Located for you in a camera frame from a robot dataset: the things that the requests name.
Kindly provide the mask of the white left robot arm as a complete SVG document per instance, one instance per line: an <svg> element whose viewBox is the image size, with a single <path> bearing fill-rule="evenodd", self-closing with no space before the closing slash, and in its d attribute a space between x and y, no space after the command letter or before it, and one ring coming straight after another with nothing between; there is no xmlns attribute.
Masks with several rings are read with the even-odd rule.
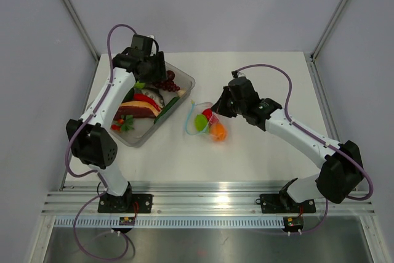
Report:
<svg viewBox="0 0 394 263"><path fill-rule="evenodd" d="M133 205L129 183L115 163L118 146L109 134L113 119L126 94L136 82L150 83L167 78L164 54L151 36L135 34L130 47L109 57L110 73L99 94L79 119L66 124L72 154L96 173L112 197L111 205L127 212Z"/></svg>

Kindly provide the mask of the red apple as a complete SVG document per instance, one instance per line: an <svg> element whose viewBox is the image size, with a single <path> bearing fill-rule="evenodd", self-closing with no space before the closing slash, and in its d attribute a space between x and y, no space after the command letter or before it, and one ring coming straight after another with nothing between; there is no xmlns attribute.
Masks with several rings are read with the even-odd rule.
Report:
<svg viewBox="0 0 394 263"><path fill-rule="evenodd" d="M203 110L202 115L207 119L209 125L219 122L218 117L211 111L210 108Z"/></svg>

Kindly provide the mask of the green lime fruit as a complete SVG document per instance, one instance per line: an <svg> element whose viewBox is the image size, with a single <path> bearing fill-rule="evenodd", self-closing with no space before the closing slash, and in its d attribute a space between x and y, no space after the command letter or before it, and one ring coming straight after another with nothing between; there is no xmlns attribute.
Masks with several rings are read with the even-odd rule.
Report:
<svg viewBox="0 0 394 263"><path fill-rule="evenodd" d="M206 126L208 125L208 122L207 119L202 114L198 114L195 116L194 125L198 132L202 132L205 130Z"/></svg>

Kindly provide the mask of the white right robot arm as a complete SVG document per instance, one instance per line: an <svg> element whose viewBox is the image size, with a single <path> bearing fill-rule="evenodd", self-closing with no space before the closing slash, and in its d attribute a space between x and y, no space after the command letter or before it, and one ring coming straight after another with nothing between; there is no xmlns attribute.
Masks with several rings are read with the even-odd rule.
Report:
<svg viewBox="0 0 394 263"><path fill-rule="evenodd" d="M292 145L320 170L317 175L290 180L279 191L279 203L285 211L294 211L302 202L315 198L339 204L363 180L356 144L351 141L341 144L314 134L288 117L278 102L261 99L245 77L235 78L223 87L211 111L227 118L241 115L250 125Z"/></svg>

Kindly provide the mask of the orange fruit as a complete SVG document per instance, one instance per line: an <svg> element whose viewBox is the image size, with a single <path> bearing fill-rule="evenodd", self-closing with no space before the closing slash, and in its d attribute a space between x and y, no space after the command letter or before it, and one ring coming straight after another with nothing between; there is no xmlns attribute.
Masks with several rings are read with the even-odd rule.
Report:
<svg viewBox="0 0 394 263"><path fill-rule="evenodd" d="M220 122L214 123L210 127L209 132L210 132L211 139L215 142L223 142L227 138L227 129Z"/></svg>

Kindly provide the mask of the clear zip top bag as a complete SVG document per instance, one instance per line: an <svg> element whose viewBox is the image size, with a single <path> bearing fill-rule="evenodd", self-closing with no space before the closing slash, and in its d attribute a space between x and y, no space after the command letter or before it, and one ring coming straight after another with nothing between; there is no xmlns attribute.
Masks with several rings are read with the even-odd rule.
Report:
<svg viewBox="0 0 394 263"><path fill-rule="evenodd" d="M214 113L211 108L213 103L191 102L183 130L188 136L200 137L205 141L223 143L228 139L229 128L226 127L222 116Z"/></svg>

